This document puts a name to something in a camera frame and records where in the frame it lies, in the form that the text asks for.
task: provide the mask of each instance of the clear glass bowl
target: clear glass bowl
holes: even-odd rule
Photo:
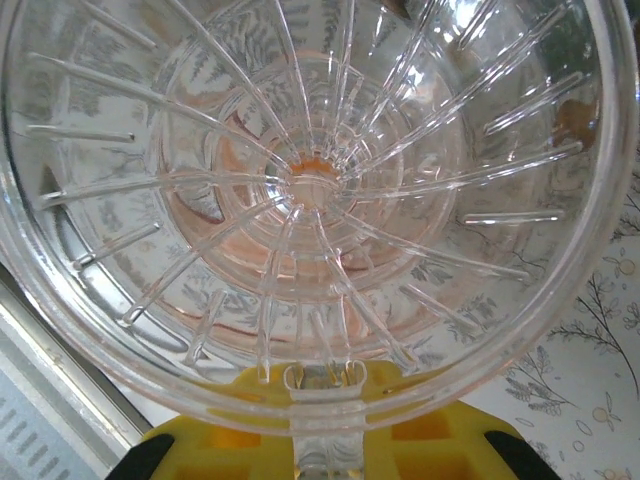
[[[541,335],[626,190],[623,2],[395,3],[5,0],[0,238],[58,331],[293,435],[442,406]]]

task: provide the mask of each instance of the glass bowl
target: glass bowl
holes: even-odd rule
[[[396,3],[5,0],[0,239],[56,329],[172,409],[296,436],[524,352],[626,191],[623,2]]]

